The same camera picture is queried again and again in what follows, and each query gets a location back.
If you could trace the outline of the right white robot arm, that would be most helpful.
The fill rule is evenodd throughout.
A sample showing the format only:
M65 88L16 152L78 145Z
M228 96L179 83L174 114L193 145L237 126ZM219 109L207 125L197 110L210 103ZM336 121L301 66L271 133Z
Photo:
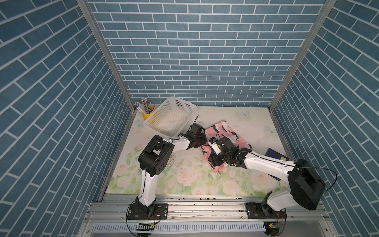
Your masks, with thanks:
M263 156L248 148L238 148L227 137L212 137L208 144L214 151L208 158L212 165L226 163L229 166L261 171L288 184L286 189L269 192L265 196L264 204L272 210L280 211L296 205L316 210L326 185L316 168L307 161L280 161Z

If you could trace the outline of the pink shark print shorts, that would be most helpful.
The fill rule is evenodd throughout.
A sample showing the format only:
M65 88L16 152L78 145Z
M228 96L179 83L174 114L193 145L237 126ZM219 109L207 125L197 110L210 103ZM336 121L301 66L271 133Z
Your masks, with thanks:
M213 152L212 148L209 146L208 141L210 138L215 137L217 140L221 139L223 137L229 138L232 143L235 146L238 146L239 148L249 148L252 149L252 146L246 142L240 135L238 135L236 132L232 130L232 128L229 126L227 121L223 120L220 121L211 127L207 128L205 130L207 143L201 147L204 158L209 163L211 168L215 173L223 171L228 165L226 163L223 163L221 166L213 167L212 164L208 161L208 157L211 155L211 152Z

